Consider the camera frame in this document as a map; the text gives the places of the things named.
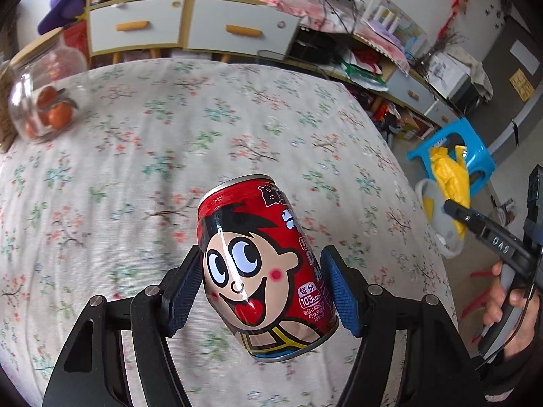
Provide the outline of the person's right hand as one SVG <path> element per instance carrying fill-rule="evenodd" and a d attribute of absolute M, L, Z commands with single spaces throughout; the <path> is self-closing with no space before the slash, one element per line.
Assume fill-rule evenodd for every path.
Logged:
<path fill-rule="evenodd" d="M 529 285 L 513 268 L 497 262 L 483 315 L 483 336 L 479 351 L 492 361 L 500 352 L 506 357 L 524 350 L 533 340 L 538 318 L 539 298 L 534 292 L 527 299 Z"/>

